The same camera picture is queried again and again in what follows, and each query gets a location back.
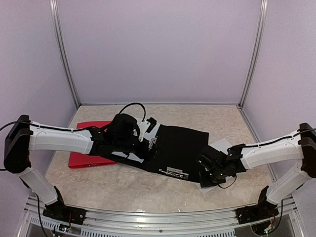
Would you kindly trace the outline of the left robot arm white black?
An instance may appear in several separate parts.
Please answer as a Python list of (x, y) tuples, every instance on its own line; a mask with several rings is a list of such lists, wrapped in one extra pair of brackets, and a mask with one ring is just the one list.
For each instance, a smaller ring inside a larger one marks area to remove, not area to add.
[(117, 114), (107, 125), (81, 129), (54, 127), (30, 121), (22, 115), (10, 122), (12, 127), (5, 138), (3, 165), (6, 171), (16, 174), (49, 208), (56, 218), (63, 220), (69, 215), (58, 189), (52, 186), (29, 159), (31, 151), (66, 151), (97, 156), (116, 162), (134, 154), (139, 160), (146, 159), (150, 149), (148, 135), (157, 121), (137, 119), (128, 114)]

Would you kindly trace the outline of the white paper sheet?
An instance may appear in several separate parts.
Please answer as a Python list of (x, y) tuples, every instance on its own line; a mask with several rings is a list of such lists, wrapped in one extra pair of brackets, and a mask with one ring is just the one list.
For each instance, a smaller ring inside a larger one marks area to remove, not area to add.
[[(225, 138), (223, 138), (221, 140), (218, 140), (218, 141), (210, 144), (210, 146), (212, 146), (213, 148), (215, 148), (218, 151), (221, 151), (221, 152), (227, 154), (227, 149), (230, 148), (232, 145)], [(208, 188), (201, 188), (199, 185), (199, 190), (202, 194), (206, 194), (206, 193), (208, 193), (216, 188), (217, 188), (217, 186), (208, 187)]]

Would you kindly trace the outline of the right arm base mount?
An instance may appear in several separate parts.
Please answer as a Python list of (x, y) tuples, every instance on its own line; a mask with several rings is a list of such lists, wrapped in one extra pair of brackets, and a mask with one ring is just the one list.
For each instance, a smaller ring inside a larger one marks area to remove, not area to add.
[(279, 211), (277, 205), (268, 203), (263, 205), (257, 204), (238, 208), (235, 213), (238, 223), (245, 224), (277, 216), (279, 214)]

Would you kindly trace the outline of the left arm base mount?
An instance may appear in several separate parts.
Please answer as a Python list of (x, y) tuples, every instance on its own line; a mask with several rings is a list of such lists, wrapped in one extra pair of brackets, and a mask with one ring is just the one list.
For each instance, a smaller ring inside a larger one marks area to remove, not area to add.
[(61, 201), (45, 205), (43, 215), (54, 220), (70, 224), (83, 225), (86, 210), (78, 207), (67, 206)]

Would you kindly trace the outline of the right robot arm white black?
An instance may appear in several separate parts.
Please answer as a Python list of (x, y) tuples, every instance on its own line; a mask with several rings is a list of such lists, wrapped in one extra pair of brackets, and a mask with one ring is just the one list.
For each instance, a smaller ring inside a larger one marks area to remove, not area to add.
[(197, 158), (205, 168), (200, 175), (201, 184), (219, 186), (227, 177), (257, 167), (292, 161), (293, 166), (259, 195), (252, 214), (263, 219), (273, 212), (284, 197), (316, 177), (316, 130), (308, 123), (298, 130), (266, 142), (238, 144), (227, 148), (226, 153), (206, 146)]

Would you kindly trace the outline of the red clip file folder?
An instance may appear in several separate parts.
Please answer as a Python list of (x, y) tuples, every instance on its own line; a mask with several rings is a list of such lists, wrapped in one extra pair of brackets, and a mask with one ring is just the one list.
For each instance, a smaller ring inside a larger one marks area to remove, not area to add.
[[(89, 126), (96, 126), (98, 128), (101, 128), (108, 124), (110, 124), (110, 121), (87, 121), (78, 123), (77, 128), (86, 128)], [(116, 164), (116, 162), (106, 158), (102, 158), (100, 156), (89, 156), (71, 152), (69, 156), (68, 168), (79, 169), (113, 164)]]

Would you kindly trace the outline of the black clip file folder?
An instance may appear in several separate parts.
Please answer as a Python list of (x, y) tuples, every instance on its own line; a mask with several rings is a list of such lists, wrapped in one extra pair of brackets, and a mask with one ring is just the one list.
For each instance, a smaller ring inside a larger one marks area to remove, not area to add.
[[(102, 132), (94, 140), (91, 154), (100, 156), (98, 148), (104, 140), (104, 134), (108, 125), (104, 126)], [(149, 150), (149, 154), (142, 163), (133, 160), (117, 160), (111, 155), (110, 160), (130, 165), (141, 170), (166, 174), (159, 172), (159, 169), (166, 170), (167, 167), (181, 169), (188, 173), (187, 181), (199, 183), (199, 172), (204, 167), (197, 162), (202, 150), (208, 145), (208, 133), (189, 128), (160, 125), (156, 134), (158, 136), (156, 148)]]

